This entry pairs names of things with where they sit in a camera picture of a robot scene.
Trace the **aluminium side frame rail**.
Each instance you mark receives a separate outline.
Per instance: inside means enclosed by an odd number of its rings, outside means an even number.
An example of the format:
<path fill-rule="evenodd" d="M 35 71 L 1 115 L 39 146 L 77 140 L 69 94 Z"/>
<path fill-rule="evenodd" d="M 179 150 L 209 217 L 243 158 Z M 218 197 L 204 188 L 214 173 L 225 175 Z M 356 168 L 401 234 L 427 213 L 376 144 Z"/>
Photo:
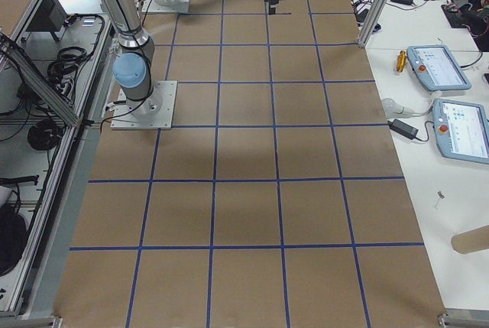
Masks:
<path fill-rule="evenodd" d="M 76 128 L 64 123 L 46 99 L 42 99 L 39 105 L 20 100 L 18 89 L 21 84 L 36 80 L 50 97 L 60 101 L 77 119 L 81 119 L 93 83 L 102 69 L 102 55 L 112 42 L 110 30 L 107 15 L 81 15 L 63 30 L 60 41 L 44 32 L 31 34 L 25 43 L 19 45 L 29 60 L 24 60 L 17 50 L 10 48 L 1 56 L 1 111 L 13 112 L 1 118 L 1 177 L 15 181 L 9 185 L 12 193 L 6 203 L 19 210 L 29 232 L 20 261 L 1 277 L 3 318 L 14 317 L 21 309 L 31 266 L 77 133 Z M 81 63 L 75 73 L 69 74 L 66 79 L 69 94 L 60 96 L 45 81 L 48 65 L 65 47 L 85 49 L 89 60 Z M 48 118 L 63 129 L 63 135 L 52 150 L 35 150 L 28 144 L 28 130 Z"/>

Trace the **white light bulb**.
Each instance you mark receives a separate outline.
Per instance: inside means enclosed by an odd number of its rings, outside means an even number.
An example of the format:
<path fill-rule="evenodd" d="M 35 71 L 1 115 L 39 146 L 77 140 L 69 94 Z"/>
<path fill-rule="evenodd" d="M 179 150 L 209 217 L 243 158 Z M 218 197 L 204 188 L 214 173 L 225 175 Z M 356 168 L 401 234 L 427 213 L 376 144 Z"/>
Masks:
<path fill-rule="evenodd" d="M 411 118 L 415 114 L 411 108 L 402 106 L 391 98 L 382 99 L 381 104 L 387 119 Z"/>

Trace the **black monitor on left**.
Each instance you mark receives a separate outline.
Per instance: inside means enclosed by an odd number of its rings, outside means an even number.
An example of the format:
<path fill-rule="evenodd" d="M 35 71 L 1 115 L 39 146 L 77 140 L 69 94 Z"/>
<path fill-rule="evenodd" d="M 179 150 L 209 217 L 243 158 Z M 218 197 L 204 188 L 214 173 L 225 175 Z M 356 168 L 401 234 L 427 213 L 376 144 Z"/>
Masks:
<path fill-rule="evenodd" d="M 27 27 L 27 31 L 58 32 L 61 30 L 66 17 L 67 13 L 59 0 L 42 0 Z"/>

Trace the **small metal clip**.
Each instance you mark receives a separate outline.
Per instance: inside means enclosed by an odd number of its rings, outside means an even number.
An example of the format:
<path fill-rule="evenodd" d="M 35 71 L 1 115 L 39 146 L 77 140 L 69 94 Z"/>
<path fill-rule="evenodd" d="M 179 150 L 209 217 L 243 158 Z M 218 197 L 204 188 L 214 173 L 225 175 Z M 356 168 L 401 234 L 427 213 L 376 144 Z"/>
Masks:
<path fill-rule="evenodd" d="M 441 190 L 439 190 L 437 192 L 437 197 L 438 198 L 437 198 L 437 201 L 436 201 L 435 206 L 434 206 L 435 208 L 438 207 L 438 205 L 439 205 L 439 203 L 440 203 L 441 200 L 444 200 L 445 199 L 445 195 L 443 194 L 443 192 Z"/>

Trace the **upper teach pendant tablet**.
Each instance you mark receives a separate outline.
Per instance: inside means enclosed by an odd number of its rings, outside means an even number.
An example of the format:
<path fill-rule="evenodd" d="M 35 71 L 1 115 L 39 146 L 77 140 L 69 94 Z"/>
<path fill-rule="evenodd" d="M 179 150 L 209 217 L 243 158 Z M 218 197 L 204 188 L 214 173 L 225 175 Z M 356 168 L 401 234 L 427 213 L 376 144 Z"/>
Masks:
<path fill-rule="evenodd" d="M 430 92 L 471 88 L 451 51 L 442 44 L 409 46 L 407 59 L 422 87 Z"/>

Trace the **teach pendant tablet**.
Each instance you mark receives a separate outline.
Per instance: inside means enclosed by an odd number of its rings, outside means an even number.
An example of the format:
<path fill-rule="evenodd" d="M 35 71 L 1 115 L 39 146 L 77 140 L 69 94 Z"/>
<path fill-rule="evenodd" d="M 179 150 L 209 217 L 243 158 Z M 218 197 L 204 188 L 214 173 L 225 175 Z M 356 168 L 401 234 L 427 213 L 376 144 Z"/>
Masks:
<path fill-rule="evenodd" d="M 488 120 L 482 105 L 436 99 L 432 116 L 443 157 L 488 164 Z"/>
<path fill-rule="evenodd" d="M 407 59 L 422 87 L 430 92 L 471 88 L 451 51 L 442 44 L 409 46 Z"/>

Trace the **black power adapter brick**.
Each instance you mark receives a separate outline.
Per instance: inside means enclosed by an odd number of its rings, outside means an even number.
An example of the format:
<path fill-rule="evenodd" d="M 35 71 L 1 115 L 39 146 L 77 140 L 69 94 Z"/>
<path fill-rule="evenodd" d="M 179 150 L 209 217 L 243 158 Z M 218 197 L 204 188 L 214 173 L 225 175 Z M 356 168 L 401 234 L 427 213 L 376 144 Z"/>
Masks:
<path fill-rule="evenodd" d="M 414 140 L 417 138 L 418 129 L 413 127 L 412 125 L 408 125 L 405 122 L 400 121 L 399 119 L 394 119 L 388 122 L 388 126 L 391 131 L 396 132 L 397 134 L 402 135 L 409 140 Z"/>

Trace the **lower teach pendant tablet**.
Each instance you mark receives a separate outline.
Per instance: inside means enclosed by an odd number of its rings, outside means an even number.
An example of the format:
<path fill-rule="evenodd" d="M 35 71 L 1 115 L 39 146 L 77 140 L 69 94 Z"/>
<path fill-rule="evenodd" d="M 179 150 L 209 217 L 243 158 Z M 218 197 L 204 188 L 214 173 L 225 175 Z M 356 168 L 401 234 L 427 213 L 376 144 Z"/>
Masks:
<path fill-rule="evenodd" d="M 482 105 L 436 99 L 432 116 L 443 157 L 488 164 L 488 120 Z"/>

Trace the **aluminium frame post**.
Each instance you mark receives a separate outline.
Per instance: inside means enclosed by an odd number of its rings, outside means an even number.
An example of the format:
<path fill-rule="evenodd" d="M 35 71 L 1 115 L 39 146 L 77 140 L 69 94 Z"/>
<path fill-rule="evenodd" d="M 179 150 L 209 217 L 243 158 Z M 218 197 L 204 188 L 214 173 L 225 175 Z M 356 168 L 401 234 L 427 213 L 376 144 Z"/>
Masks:
<path fill-rule="evenodd" d="M 387 0 L 373 0 L 367 17 L 364 20 L 364 24 L 358 35 L 358 46 L 366 47 L 368 41 L 373 34 L 374 27 L 378 22 L 378 19 L 386 5 Z"/>

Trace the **cardboard tube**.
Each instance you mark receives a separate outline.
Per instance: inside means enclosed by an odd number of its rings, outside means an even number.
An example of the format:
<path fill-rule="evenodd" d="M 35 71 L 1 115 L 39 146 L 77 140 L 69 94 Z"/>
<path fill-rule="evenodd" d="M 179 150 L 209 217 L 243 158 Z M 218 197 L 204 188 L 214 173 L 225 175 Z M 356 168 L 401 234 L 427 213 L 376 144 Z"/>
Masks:
<path fill-rule="evenodd" d="M 463 255 L 488 249 L 489 225 L 452 236 L 451 245 L 456 252 Z"/>

